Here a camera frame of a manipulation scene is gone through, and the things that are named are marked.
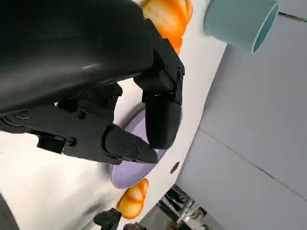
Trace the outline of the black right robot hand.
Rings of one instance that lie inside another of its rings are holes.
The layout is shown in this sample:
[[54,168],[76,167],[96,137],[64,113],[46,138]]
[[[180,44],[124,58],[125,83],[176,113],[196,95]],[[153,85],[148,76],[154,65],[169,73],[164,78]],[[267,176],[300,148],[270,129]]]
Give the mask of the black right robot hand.
[[[93,222],[100,226],[102,230],[116,230],[119,225],[119,221],[122,217],[122,214],[115,208],[111,208],[108,211],[103,211],[97,214]],[[142,227],[139,223],[128,223],[123,227],[123,230],[147,230],[145,227]]]

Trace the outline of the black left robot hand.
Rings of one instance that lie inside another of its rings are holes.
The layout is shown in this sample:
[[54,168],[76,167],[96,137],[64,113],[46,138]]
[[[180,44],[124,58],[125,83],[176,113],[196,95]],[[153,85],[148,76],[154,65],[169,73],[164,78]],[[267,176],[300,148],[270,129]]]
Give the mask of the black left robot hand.
[[[176,138],[184,65],[131,0],[3,0],[0,129],[38,147],[119,165],[155,164]],[[114,124],[123,90],[142,89],[147,140]]]

